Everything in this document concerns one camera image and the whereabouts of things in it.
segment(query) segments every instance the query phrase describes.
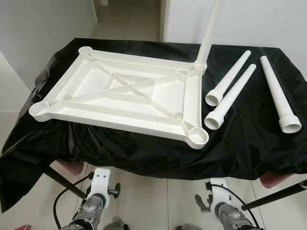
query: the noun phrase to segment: white tile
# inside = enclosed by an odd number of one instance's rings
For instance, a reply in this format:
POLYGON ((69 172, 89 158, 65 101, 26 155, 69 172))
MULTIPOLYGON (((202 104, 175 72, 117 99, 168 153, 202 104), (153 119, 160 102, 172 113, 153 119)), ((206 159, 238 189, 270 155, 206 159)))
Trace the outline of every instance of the white tile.
MULTIPOLYGON (((57 163, 53 164, 57 171, 61 171, 61 167, 57 163)), ((64 174, 73 182, 83 178, 83 175, 84 172, 79 176, 72 176, 69 172, 64 174)), ((11 230, 23 224, 32 225, 31 230, 57 229, 52 207, 56 196, 63 189, 63 186, 43 174, 26 196, 8 211, 0 214, 0 229, 11 230)), ((77 196, 70 191, 64 193, 58 201, 58 218, 62 226, 71 221, 76 202, 77 196)))
POLYGON ((134 7, 129 14, 124 39, 158 41, 158 22, 156 7, 134 7))
POLYGON ((99 10, 98 19, 104 25, 125 25, 129 17, 129 7, 107 6, 99 10))
MULTIPOLYGON (((170 230, 184 223, 198 225, 204 230, 223 229, 223 226, 211 213, 202 214, 195 203, 195 194, 199 194, 206 203, 209 192, 205 190, 204 183, 207 181, 168 180, 168 218, 170 230)), ((228 188, 238 193, 246 202, 255 199, 250 181, 227 178, 226 183, 228 188)), ((231 202, 235 207, 241 207, 234 197, 231 202)), ((255 210, 253 212, 257 221, 263 226, 259 211, 255 210)))
POLYGON ((97 24, 92 30, 90 38, 123 40, 124 30, 125 27, 121 25, 109 26, 109 25, 97 24))
MULTIPOLYGON (((120 216, 131 230, 166 230, 167 229, 167 197, 166 179, 139 176, 114 167, 111 170, 110 188, 121 184, 119 198, 111 202, 102 214, 98 229, 103 229, 114 216, 120 216)), ((87 180, 85 190, 91 183, 87 180)))
POLYGON ((204 183, 208 180, 185 181, 168 179, 168 229, 174 230, 185 223, 205 229, 222 230, 222 225, 211 213, 201 213, 194 196, 199 194, 206 202, 208 192, 204 183))
MULTIPOLYGON (((292 186, 307 178, 307 174, 293 175, 277 186, 267 189, 260 180, 252 182, 257 198, 262 198, 281 189, 292 186)), ((305 230, 307 227, 307 192, 285 197, 283 199, 260 206, 266 230, 290 229, 305 230)))

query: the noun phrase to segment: black pole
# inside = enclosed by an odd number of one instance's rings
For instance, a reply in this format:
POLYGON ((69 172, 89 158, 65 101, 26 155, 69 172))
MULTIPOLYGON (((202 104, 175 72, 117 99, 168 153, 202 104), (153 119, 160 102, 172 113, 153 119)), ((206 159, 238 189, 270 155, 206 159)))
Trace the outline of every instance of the black pole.
POLYGON ((290 195, 302 192, 306 189, 307 189, 307 180, 304 180, 300 183, 292 185, 292 186, 285 188, 283 190, 280 190, 276 193, 273 193, 271 195, 268 195, 268 196, 265 196, 265 197, 260 198, 258 200, 255 200, 253 202, 250 202, 250 203, 246 204, 245 206, 242 206, 241 208, 242 208, 243 211, 248 210, 248 209, 252 209, 252 208, 273 202, 275 200, 282 199, 286 196, 290 196, 290 195))
POLYGON ((65 188, 68 188, 70 191, 75 193, 81 199, 85 199, 86 195, 84 192, 82 192, 79 188, 77 188, 72 183, 70 183, 65 177, 63 177, 61 174, 59 174, 57 171, 55 171, 50 166, 48 166, 45 169, 44 173, 47 176, 51 177, 56 182, 58 182, 59 184, 63 185, 65 188))

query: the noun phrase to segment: black cloth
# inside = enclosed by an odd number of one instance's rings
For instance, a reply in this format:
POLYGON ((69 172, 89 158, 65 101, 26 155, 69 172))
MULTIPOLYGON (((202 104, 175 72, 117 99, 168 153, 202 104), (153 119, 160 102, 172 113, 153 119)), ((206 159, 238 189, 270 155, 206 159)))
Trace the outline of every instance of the black cloth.
MULTIPOLYGON (((210 177, 256 179, 265 172, 307 173, 307 83, 278 48, 220 46, 211 48, 202 77, 202 98, 246 51, 252 54, 238 73, 257 68, 225 116, 220 129, 195 150, 185 142, 61 120, 37 122, 28 109, 41 101, 78 56, 78 48, 193 62, 199 45, 76 38, 57 52, 35 81, 0 158, 2 211, 25 195, 54 160, 86 161, 136 174, 197 180, 210 177), (281 131, 279 117, 260 64, 267 55, 280 85, 303 128, 281 131)), ((202 122, 213 108, 201 103, 202 122)))

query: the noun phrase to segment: tile floor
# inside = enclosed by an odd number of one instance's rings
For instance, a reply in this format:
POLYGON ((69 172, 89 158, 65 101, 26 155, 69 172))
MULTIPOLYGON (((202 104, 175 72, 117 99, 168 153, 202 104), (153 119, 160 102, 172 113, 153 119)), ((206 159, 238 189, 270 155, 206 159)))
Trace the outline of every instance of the tile floor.
MULTIPOLYGON (((99 11, 99 22, 91 33, 96 39, 123 39, 158 41, 158 5, 155 0, 110 0, 108 7, 99 11)), ((15 123, 15 116, 0 116, 0 147, 15 123)), ((83 173, 73 176, 61 165, 54 162, 52 167, 75 182, 94 170, 94 166, 85 165, 83 173)), ((111 187, 121 183, 122 191, 118 199, 111 200, 99 225, 101 230, 119 215, 129 224, 131 230, 174 230, 176 226, 189 222, 201 226, 204 230, 222 230, 222 225, 210 214, 201 214, 195 204, 194 195, 200 194, 205 200, 207 192, 204 183, 207 180, 183 181, 157 179, 135 175, 113 167, 111 169, 111 187)), ((238 193, 245 202, 266 196, 277 190, 306 179, 305 175, 295 175, 275 188, 265 189, 259 180, 248 181, 226 178, 227 185, 238 193)), ((86 190, 89 180, 81 185, 86 190)), ((52 205, 61 185, 43 175, 33 189, 4 214, 0 214, 0 229, 12 230, 23 224, 31 224, 33 230, 54 230, 56 225, 52 215, 52 205)), ((261 227, 274 229, 307 229, 307 192, 301 192, 253 209, 261 227)), ((240 204, 232 200, 236 207, 240 204)), ((62 225, 67 224, 81 200, 67 192, 58 202, 58 216, 62 225)))

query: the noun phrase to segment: white plastic pipe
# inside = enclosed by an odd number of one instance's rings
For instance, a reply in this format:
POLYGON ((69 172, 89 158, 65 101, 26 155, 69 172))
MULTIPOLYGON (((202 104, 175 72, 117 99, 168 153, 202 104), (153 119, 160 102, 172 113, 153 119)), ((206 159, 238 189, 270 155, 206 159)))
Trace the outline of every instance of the white plastic pipe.
POLYGON ((247 50, 244 54, 238 59, 234 66, 226 73, 222 80, 216 85, 213 90, 210 90, 206 97, 205 101, 208 105, 217 106, 223 99, 223 94, 227 90, 230 83, 234 80, 235 76, 239 73, 240 69, 250 56, 251 51, 247 50))
POLYGON ((224 99, 222 99, 221 103, 212 112, 208 113, 204 122, 209 129, 215 130, 221 127, 222 123, 224 122, 224 116, 240 94, 241 90, 243 89, 255 69, 256 65, 251 64, 242 74, 240 79, 234 84, 228 94, 226 94, 224 99))
POLYGON ((214 6, 211 11, 211 15, 210 15, 207 29, 205 32, 205 36, 203 37, 196 61, 194 62, 194 67, 196 69, 205 69, 207 66, 206 62, 207 62, 207 58, 208 58, 208 55, 211 49, 211 45, 212 45, 212 35, 213 35, 214 23, 216 21, 217 16, 219 15, 221 11, 223 4, 224 4, 224 0, 214 1, 214 6))
POLYGON ((293 114, 268 58, 262 56, 260 61, 279 116, 280 128, 284 133, 295 133, 299 131, 302 125, 298 117, 293 114))

